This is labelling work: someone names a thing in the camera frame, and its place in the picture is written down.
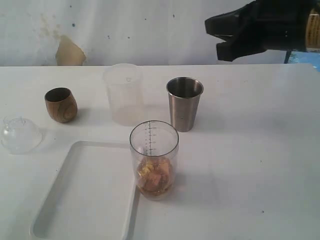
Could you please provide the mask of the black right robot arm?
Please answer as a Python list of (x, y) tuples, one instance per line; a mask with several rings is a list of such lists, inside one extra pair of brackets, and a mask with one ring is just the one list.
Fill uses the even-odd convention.
[(254, 0), (245, 6), (205, 20), (220, 61), (264, 53), (268, 50), (320, 51), (318, 0)]

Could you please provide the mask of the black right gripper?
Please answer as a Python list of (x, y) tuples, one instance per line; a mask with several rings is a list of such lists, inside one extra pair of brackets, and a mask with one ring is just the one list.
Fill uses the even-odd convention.
[[(220, 61), (233, 62), (267, 50), (310, 52), (307, 23), (311, 11), (310, 0), (254, 0), (210, 17), (204, 25), (208, 35), (225, 41), (216, 44)], [(240, 29), (239, 38), (232, 38)]]

